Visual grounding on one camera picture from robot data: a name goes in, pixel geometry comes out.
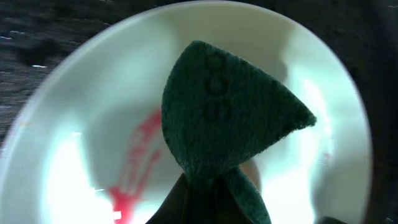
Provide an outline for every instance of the green sponge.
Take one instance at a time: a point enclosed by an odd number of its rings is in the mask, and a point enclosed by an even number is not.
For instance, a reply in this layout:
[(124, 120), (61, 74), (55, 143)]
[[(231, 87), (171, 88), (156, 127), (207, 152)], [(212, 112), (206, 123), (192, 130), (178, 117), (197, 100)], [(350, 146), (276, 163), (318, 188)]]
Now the green sponge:
[(268, 223), (261, 196), (238, 165), (315, 122), (271, 76), (210, 44), (192, 42), (174, 65), (162, 99), (165, 141), (197, 195), (192, 219), (208, 221), (201, 206), (222, 177), (251, 221)]

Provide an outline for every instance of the triangular sponge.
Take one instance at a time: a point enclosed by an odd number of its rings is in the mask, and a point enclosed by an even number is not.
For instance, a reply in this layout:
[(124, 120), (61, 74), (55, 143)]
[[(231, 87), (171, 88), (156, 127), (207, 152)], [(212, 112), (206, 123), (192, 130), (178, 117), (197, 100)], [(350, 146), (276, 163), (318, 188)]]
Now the triangular sponge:
[(315, 122), (270, 75), (201, 41), (177, 60), (162, 100), (164, 137), (188, 182), (224, 174)]

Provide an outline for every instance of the white bowl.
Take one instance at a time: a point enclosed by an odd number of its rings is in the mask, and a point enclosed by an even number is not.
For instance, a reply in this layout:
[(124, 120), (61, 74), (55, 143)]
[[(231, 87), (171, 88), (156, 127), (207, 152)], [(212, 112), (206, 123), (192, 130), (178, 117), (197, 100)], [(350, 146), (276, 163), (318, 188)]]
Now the white bowl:
[(173, 64), (193, 40), (263, 69), (318, 117), (315, 127), (289, 135), (246, 168), (272, 222), (314, 223), (331, 216), (359, 223), (369, 196), (371, 143), (348, 72), (298, 23), (226, 1), (138, 14), (58, 66), (7, 137), (0, 223), (122, 223), (118, 218), (124, 220), (127, 211), (121, 205), (112, 211), (109, 189), (128, 169), (137, 177), (121, 177), (127, 182), (121, 188), (132, 194), (133, 223), (145, 223), (182, 173), (165, 147), (156, 111)]

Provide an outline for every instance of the dark countertop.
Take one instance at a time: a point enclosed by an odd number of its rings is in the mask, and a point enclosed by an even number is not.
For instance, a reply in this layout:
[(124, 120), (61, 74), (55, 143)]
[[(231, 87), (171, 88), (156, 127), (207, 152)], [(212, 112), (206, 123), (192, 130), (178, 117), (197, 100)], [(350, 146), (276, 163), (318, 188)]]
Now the dark countertop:
[[(0, 0), (0, 142), (32, 92), (68, 54), (122, 19), (174, 2), (179, 1)], [(393, 140), (398, 127), (398, 0), (243, 2), (301, 23), (346, 65), (363, 97), (373, 138), (366, 223), (398, 222), (398, 152)]]

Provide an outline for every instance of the red stain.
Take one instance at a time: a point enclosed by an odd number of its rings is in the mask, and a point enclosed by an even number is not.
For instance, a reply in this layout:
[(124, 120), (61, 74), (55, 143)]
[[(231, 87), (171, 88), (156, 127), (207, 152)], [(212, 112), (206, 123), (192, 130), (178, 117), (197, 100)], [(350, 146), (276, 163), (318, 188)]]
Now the red stain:
[(325, 159), (330, 159), (331, 158), (331, 154), (329, 152), (325, 152), (325, 153), (323, 153), (323, 157)]
[[(162, 125), (162, 114), (160, 110), (157, 110), (149, 118), (147, 118), (141, 125), (134, 130), (132, 138), (136, 139), (138, 136), (142, 135), (140, 141), (131, 148), (127, 161), (121, 172), (119, 182), (116, 186), (109, 190), (109, 194), (113, 198), (113, 212), (120, 212), (121, 219), (115, 220), (115, 224), (130, 224), (132, 220), (134, 207), (137, 203), (142, 200), (142, 194), (144, 193), (147, 181), (150, 174), (154, 168), (155, 163), (161, 157), (161, 149), (158, 148), (152, 153), (148, 164), (145, 167), (145, 171), (141, 179), (137, 182), (137, 177), (139, 175), (139, 169), (142, 168), (142, 163), (144, 162), (143, 156), (147, 155), (149, 152), (150, 142), (152, 141), (155, 134), (158, 132)], [(127, 184), (126, 192), (121, 190), (123, 184)], [(129, 193), (133, 185), (137, 184), (137, 189), (133, 194)]]

